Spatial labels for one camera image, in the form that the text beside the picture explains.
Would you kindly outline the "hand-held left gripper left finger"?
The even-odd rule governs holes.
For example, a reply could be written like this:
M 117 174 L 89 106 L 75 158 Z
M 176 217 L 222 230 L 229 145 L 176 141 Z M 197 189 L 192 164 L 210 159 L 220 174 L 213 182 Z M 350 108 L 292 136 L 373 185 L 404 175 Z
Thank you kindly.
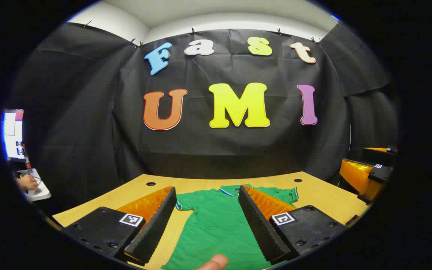
M 108 257 L 144 266 L 161 241 L 176 203 L 176 189 L 168 186 L 116 210 L 97 207 L 62 232 Z

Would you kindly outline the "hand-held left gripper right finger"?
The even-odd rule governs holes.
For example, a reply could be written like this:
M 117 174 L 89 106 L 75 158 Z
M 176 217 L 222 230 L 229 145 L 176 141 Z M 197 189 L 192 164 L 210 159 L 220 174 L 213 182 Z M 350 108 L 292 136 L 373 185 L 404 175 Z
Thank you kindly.
M 272 265 L 325 245 L 347 226 L 313 205 L 296 208 L 250 186 L 238 201 L 264 258 Z

